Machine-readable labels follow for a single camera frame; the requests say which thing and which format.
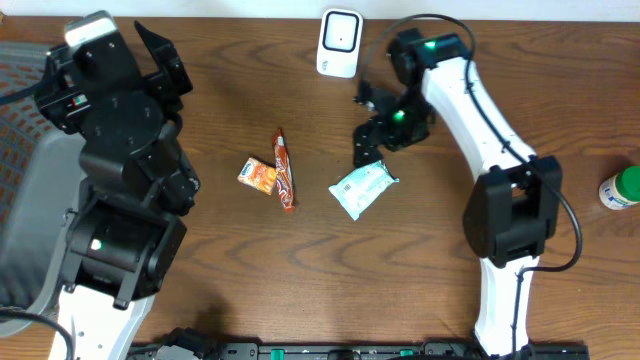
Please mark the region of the teal wet wipes pack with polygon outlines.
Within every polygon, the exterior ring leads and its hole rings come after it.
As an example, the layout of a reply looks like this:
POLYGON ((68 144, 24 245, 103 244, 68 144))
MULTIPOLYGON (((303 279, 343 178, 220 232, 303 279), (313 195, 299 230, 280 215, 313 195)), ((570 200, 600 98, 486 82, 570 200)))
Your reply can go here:
POLYGON ((328 188, 353 221, 392 184, 393 177, 382 160, 357 168, 328 188))

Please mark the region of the red orange candy bar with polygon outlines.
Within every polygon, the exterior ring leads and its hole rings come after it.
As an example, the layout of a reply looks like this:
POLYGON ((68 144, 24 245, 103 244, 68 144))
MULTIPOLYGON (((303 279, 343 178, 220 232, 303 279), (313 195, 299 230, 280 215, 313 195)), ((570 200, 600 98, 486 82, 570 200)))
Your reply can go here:
POLYGON ((295 190, 292 179, 289 153, 286 148, 284 134, 279 128, 272 137, 272 147, 275 154, 276 186, 280 202, 287 213, 295 211, 295 190))

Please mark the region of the orange snack packet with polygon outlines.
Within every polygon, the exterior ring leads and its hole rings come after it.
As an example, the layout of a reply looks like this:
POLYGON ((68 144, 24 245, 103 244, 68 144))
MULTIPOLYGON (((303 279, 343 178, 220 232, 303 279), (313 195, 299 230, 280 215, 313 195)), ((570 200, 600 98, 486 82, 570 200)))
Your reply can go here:
POLYGON ((247 186, 271 195, 277 178, 276 169, 249 157, 237 180, 247 186))

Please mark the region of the green lid white jar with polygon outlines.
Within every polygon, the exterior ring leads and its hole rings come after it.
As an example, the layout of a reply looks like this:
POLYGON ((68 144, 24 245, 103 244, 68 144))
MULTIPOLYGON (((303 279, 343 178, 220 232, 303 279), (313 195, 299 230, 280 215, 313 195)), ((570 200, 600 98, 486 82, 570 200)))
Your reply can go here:
POLYGON ((639 203, 640 168, 638 165, 605 180, 599 187, 599 198, 611 210, 624 210, 639 203))

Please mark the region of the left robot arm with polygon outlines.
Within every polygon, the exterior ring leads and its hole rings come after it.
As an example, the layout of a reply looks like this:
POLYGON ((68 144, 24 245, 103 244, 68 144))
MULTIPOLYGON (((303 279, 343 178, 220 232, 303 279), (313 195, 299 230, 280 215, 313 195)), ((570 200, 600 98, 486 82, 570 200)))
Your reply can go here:
POLYGON ((178 141, 191 81, 169 39, 144 26, 137 33, 156 64, 150 74, 140 71, 107 13, 69 23, 34 97, 47 120, 84 141, 78 207, 59 272, 61 330, 52 346, 68 359, 127 355, 200 187, 178 141))

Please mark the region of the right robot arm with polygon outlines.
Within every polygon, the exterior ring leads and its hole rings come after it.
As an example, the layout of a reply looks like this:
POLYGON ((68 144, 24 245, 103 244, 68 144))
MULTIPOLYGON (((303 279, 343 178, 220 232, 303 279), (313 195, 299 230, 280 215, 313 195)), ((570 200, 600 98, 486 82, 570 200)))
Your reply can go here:
POLYGON ((380 164, 381 147, 398 151, 424 140, 440 117, 462 151, 473 178, 462 226, 480 260, 480 312, 474 337, 490 358, 512 358, 529 343, 529 289, 561 202, 562 170, 539 157, 511 128, 483 86, 474 45, 455 34, 425 38, 398 33, 387 48, 406 88, 395 96, 366 78, 354 100, 374 111, 353 133, 355 167, 380 164))

